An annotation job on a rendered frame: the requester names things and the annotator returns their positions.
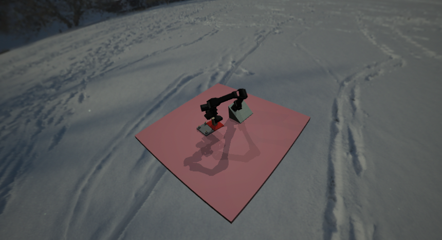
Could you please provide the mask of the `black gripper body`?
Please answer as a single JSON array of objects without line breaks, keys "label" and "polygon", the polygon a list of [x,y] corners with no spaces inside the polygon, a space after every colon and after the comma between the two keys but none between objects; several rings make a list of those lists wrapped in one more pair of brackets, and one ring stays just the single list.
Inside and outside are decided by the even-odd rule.
[{"label": "black gripper body", "polygon": [[220,122],[223,120],[223,118],[221,116],[217,115],[218,114],[217,109],[216,110],[207,110],[206,113],[209,111],[213,114],[216,122]]}]

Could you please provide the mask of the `red board with handle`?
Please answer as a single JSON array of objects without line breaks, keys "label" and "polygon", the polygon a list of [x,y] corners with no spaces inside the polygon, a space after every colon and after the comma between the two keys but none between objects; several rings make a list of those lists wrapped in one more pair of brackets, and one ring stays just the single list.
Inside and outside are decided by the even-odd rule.
[{"label": "red board with handle", "polygon": [[214,117],[211,118],[211,121],[207,122],[206,124],[212,128],[214,131],[218,130],[219,128],[223,127],[224,125],[220,122],[215,123],[215,121],[213,120]]}]

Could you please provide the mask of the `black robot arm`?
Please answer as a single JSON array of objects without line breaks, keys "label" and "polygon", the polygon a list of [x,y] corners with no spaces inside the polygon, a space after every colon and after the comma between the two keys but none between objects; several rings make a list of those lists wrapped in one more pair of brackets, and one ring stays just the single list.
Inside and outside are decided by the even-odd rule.
[{"label": "black robot arm", "polygon": [[[237,91],[239,91],[239,96],[237,95]],[[207,101],[207,104],[200,105],[201,111],[203,112],[203,111],[207,111],[207,110],[216,110],[216,107],[219,106],[221,103],[231,100],[233,98],[234,99],[237,98],[237,100],[234,101],[234,104],[231,106],[231,109],[234,112],[242,109],[242,102],[244,99],[248,98],[248,95],[247,95],[245,89],[239,88],[237,91],[233,91],[232,93],[222,96],[220,98],[209,99]],[[212,117],[214,117],[210,111],[207,112],[204,116],[207,120],[210,120]]]}]

